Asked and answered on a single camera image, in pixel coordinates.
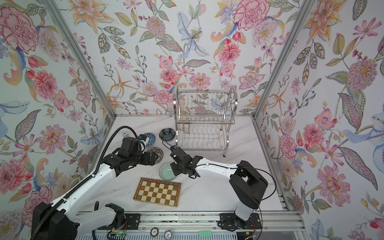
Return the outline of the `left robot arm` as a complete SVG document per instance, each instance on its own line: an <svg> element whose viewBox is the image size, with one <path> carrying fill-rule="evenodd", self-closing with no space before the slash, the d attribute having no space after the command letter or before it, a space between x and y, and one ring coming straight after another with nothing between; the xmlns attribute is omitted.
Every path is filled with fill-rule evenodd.
<svg viewBox="0 0 384 240"><path fill-rule="evenodd" d="M74 240L101 227L120 228L126 222L124 209L116 204L80 216L81 208L107 183L137 165L153 166L157 155L145 152L149 139L124 138L122 146L101 160L99 167L70 191L33 211L33 240Z"/></svg>

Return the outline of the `mint green bowl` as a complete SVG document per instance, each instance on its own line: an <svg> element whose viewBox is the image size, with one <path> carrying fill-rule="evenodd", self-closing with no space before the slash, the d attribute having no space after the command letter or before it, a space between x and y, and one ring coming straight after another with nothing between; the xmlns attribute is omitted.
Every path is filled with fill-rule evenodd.
<svg viewBox="0 0 384 240"><path fill-rule="evenodd" d="M159 176L164 181L171 181L176 178L175 174L173 173L171 162L164 163L160 169L159 169Z"/></svg>

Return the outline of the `round gauge right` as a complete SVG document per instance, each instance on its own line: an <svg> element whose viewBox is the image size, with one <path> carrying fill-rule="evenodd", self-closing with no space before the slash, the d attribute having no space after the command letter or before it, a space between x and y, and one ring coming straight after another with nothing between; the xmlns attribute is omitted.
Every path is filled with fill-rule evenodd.
<svg viewBox="0 0 384 240"><path fill-rule="evenodd" d="M170 230L166 231L164 234L164 238L165 240L171 240L173 238L173 233Z"/></svg>

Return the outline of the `round gauge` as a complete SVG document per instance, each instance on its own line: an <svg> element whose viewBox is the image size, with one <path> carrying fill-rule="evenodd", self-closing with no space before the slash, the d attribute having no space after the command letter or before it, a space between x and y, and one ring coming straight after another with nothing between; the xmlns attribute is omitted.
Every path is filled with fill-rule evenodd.
<svg viewBox="0 0 384 240"><path fill-rule="evenodd" d="M166 231L164 234L164 238L165 240L171 240L173 238L173 233L170 230Z"/></svg>
<svg viewBox="0 0 384 240"><path fill-rule="evenodd" d="M159 229L158 228L154 227L154 228L151 229L151 231L150 231L151 237L153 237L153 238L157 237L158 234L159 234Z"/></svg>

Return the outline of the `wooden chessboard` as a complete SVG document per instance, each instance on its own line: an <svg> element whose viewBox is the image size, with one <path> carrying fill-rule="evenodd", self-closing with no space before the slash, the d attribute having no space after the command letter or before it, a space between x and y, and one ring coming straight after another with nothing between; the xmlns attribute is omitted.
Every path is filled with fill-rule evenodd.
<svg viewBox="0 0 384 240"><path fill-rule="evenodd" d="M141 178L134 201L177 207L179 205L181 183Z"/></svg>

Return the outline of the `green connector block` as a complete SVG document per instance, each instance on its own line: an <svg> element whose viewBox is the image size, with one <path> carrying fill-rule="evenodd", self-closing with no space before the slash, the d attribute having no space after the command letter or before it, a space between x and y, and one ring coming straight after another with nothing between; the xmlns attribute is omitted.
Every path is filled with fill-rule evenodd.
<svg viewBox="0 0 384 240"><path fill-rule="evenodd" d="M212 232L211 231L199 231L199 236L200 237L211 237Z"/></svg>

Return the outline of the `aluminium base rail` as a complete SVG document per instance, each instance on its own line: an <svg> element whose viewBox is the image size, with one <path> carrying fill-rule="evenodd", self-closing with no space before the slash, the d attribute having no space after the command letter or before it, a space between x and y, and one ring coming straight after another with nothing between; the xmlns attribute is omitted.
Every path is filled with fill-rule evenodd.
<svg viewBox="0 0 384 240"><path fill-rule="evenodd" d="M233 212L126 212L129 217L139 215L137 220L127 227L125 231L148 232L152 228L159 231L193 232L236 230L237 232L258 231L263 232L304 232L305 225L297 212L290 211L261 211L251 214L247 226L242 229L230 223L234 220Z"/></svg>

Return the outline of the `steel wire dish rack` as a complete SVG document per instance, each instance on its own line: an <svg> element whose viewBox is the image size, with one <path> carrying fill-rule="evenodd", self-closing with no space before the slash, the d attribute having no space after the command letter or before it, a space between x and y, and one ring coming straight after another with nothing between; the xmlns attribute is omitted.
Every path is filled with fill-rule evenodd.
<svg viewBox="0 0 384 240"><path fill-rule="evenodd" d="M235 87L227 91L182 90L175 88L175 143L185 151L222 152L230 143L230 129L235 124L238 94ZM184 134L182 124L191 125Z"/></svg>

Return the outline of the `dark petal pattern bowl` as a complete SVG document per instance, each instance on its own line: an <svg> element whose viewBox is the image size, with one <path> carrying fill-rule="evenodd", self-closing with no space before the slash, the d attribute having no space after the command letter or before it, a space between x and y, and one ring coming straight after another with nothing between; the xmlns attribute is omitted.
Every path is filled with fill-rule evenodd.
<svg viewBox="0 0 384 240"><path fill-rule="evenodd" d="M176 131L172 128L164 128L159 133L159 138L162 141L169 142L176 137Z"/></svg>

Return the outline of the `round gauge left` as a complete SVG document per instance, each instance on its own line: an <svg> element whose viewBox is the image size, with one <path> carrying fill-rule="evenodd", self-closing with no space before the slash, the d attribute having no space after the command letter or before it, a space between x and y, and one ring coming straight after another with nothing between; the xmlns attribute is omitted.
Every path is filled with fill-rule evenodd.
<svg viewBox="0 0 384 240"><path fill-rule="evenodd" d="M159 234L159 229L158 228L154 227L154 228L151 229L151 231L150 231L151 237L153 237L153 238L157 237L158 234Z"/></svg>

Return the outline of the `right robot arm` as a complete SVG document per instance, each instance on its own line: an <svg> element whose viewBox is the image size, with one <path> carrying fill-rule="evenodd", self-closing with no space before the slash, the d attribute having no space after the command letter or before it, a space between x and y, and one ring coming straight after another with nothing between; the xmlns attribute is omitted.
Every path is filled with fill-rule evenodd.
<svg viewBox="0 0 384 240"><path fill-rule="evenodd" d="M187 175L191 179L207 177L217 178L232 187L239 199L234 218L229 221L240 229L244 229L250 221L251 214L260 207L268 181L249 162L241 161L238 164L224 164L210 161L202 156L191 157L182 148L172 146L171 169L175 176Z"/></svg>

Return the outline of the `blue patterned bowl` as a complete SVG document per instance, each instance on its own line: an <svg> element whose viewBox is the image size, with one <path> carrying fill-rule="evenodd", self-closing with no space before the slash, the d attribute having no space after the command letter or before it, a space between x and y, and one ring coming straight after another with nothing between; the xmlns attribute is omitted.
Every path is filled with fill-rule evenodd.
<svg viewBox="0 0 384 240"><path fill-rule="evenodd" d="M156 142L156 136L152 133L145 133L146 139L146 147L152 147Z"/></svg>

